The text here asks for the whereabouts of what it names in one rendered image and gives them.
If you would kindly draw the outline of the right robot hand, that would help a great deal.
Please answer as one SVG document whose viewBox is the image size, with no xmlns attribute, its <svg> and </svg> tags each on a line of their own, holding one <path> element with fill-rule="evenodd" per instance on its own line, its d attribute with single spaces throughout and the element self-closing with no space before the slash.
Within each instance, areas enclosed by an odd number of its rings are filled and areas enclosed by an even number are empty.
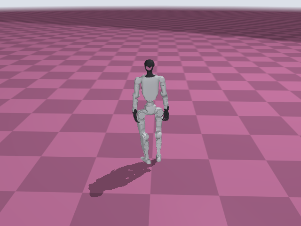
<svg viewBox="0 0 301 226">
<path fill-rule="evenodd" d="M 167 106 L 167 109 L 164 109 L 164 117 L 163 117 L 163 121 L 167 121 L 168 119 L 169 119 L 169 112 L 168 112 L 168 110 L 169 110 L 169 106 Z"/>
</svg>

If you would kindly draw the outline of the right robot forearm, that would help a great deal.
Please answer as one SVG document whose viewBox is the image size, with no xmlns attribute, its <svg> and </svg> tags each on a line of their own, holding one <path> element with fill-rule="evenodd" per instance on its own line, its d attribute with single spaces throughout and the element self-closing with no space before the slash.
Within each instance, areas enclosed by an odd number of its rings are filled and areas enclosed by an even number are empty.
<svg viewBox="0 0 301 226">
<path fill-rule="evenodd" d="M 163 105 L 164 105 L 164 109 L 167 109 L 167 106 L 169 106 L 168 104 L 168 96 L 166 95 L 166 96 L 163 96 L 162 97 L 162 99 L 163 99 Z"/>
</svg>

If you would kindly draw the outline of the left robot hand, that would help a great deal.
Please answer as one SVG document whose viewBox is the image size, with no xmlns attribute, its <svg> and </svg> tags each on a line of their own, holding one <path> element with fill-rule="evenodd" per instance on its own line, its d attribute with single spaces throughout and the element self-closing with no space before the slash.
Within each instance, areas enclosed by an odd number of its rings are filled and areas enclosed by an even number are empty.
<svg viewBox="0 0 301 226">
<path fill-rule="evenodd" d="M 133 112 L 133 114 L 134 114 L 134 119 L 135 119 L 135 121 L 136 121 L 137 123 L 140 123 L 140 122 L 138 122 L 138 121 L 137 121 L 137 116 L 136 116 L 136 113 L 137 113 L 137 110 L 136 110 L 136 109 L 134 109 L 134 112 Z"/>
</svg>

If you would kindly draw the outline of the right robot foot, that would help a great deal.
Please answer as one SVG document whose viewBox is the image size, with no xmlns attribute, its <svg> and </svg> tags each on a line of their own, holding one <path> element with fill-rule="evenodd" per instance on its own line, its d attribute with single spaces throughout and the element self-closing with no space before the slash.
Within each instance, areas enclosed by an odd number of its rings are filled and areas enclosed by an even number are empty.
<svg viewBox="0 0 301 226">
<path fill-rule="evenodd" d="M 160 162 L 161 161 L 161 154 L 158 157 L 157 157 L 157 154 L 156 154 L 156 159 L 157 159 L 156 161 Z"/>
</svg>

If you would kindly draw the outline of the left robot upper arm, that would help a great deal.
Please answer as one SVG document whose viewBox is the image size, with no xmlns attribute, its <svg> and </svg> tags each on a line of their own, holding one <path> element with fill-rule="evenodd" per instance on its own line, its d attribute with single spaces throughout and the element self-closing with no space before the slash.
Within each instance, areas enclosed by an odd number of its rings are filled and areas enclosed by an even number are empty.
<svg viewBox="0 0 301 226">
<path fill-rule="evenodd" d="M 142 82 L 142 77 L 136 77 L 135 78 L 135 83 L 134 83 L 134 94 L 135 98 L 138 98 L 140 96 L 139 94 L 139 89 L 140 89 L 140 83 Z"/>
</svg>

